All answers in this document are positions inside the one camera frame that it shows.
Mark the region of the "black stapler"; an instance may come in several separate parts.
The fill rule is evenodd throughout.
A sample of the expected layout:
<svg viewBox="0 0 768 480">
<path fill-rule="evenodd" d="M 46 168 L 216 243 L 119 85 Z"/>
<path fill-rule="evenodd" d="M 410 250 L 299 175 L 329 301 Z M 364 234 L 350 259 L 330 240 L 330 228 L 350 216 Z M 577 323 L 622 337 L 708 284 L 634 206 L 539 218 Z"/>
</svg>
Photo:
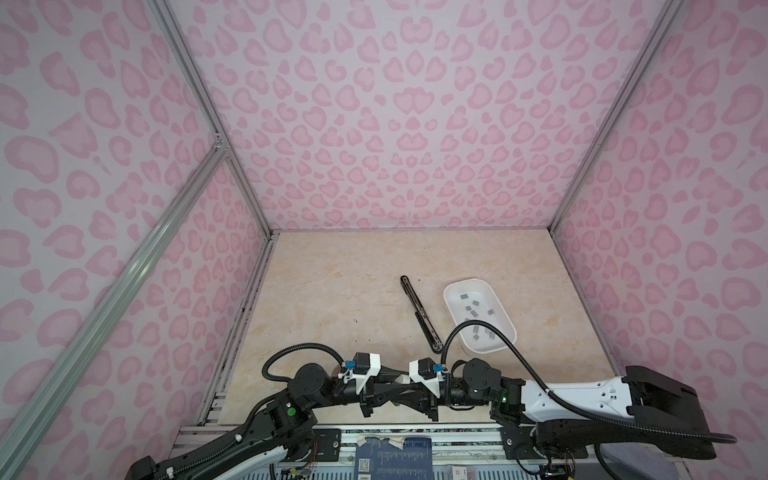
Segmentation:
<svg viewBox="0 0 768 480">
<path fill-rule="evenodd" d="M 430 349 L 434 353 L 441 353 L 443 351 L 443 342 L 432 325 L 426 309 L 407 275 L 402 275 L 400 277 L 400 285 L 414 308 L 417 323 L 419 324 Z"/>
</svg>

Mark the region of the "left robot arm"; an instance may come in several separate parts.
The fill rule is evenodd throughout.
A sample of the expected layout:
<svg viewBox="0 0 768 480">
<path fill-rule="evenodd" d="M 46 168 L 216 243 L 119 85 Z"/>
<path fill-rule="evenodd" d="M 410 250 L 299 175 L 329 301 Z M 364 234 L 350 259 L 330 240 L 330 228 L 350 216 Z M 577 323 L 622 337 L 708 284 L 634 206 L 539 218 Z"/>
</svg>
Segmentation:
<svg viewBox="0 0 768 480">
<path fill-rule="evenodd" d="M 269 368 L 284 356 L 300 350 L 330 354 L 338 372 L 330 374 L 317 363 L 302 366 L 294 377 L 272 375 Z M 301 460 L 314 451 L 317 424 L 314 411 L 357 404 L 364 416 L 387 403 L 407 406 L 431 415 L 436 404 L 421 384 L 399 383 L 404 374 L 375 362 L 368 353 L 344 359 L 320 343 L 300 343 L 271 356 L 262 375 L 285 388 L 259 401 L 246 420 L 232 431 L 186 454 L 156 461 L 145 456 L 128 469 L 127 479 L 237 479 L 267 463 L 286 458 Z"/>
</svg>

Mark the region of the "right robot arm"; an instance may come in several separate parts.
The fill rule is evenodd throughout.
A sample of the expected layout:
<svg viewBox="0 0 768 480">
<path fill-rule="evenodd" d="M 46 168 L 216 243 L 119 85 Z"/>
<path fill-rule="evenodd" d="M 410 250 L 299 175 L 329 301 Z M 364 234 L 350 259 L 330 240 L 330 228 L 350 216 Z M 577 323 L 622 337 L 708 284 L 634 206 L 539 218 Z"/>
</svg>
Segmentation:
<svg viewBox="0 0 768 480">
<path fill-rule="evenodd" d="M 592 447 L 600 463 L 605 444 L 639 443 L 674 457 L 712 460 L 718 444 L 733 445 L 732 434 L 714 432 L 696 391 L 642 366 L 608 380 L 547 383 L 501 330 L 486 321 L 467 320 L 447 340 L 466 330 L 492 333 L 519 361 L 528 378 L 504 376 L 479 358 L 458 362 L 451 371 L 431 358 L 412 364 L 409 380 L 393 387 L 391 403 L 416 410 L 433 421 L 438 410 L 485 407 L 504 427 L 527 426 L 527 446 L 547 460 Z"/>
</svg>

